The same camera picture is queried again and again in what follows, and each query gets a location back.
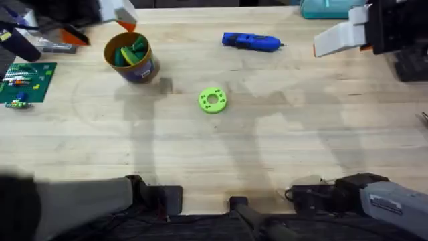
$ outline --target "green circuit board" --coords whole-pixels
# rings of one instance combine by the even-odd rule
[[[12,64],[0,82],[0,103],[11,102],[19,92],[27,93],[28,103],[42,103],[57,63]],[[29,84],[10,86],[8,79],[19,77]]]

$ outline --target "green ring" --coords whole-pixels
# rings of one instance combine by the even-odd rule
[[[217,102],[210,104],[208,102],[208,96],[214,95],[217,97]],[[208,114],[217,114],[224,110],[227,105],[226,93],[220,88],[208,88],[199,94],[198,98],[199,106]]]

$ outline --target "blue glue gun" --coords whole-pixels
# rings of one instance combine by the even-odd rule
[[[223,44],[247,50],[273,52],[284,46],[281,40],[272,36],[260,36],[250,33],[224,33]]]

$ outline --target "green object in cup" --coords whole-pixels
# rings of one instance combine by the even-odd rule
[[[139,52],[139,51],[143,51],[146,47],[146,43],[144,42],[144,38],[143,37],[139,37],[132,45],[131,45],[131,50],[135,53],[135,52]]]
[[[142,60],[143,57],[146,55],[146,52],[140,51],[140,52],[136,52],[135,56],[139,59]]]
[[[120,48],[116,48],[114,50],[114,65],[118,67],[127,66],[125,58],[123,57],[122,52],[120,51]]]
[[[120,51],[122,52],[122,55],[125,58],[125,60],[131,66],[135,65],[136,63],[138,63],[141,60],[131,51],[131,49],[128,46],[122,47],[120,49]]]

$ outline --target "teal container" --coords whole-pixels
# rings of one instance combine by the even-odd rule
[[[306,19],[348,19],[351,7],[364,4],[366,0],[301,0],[300,11]]]

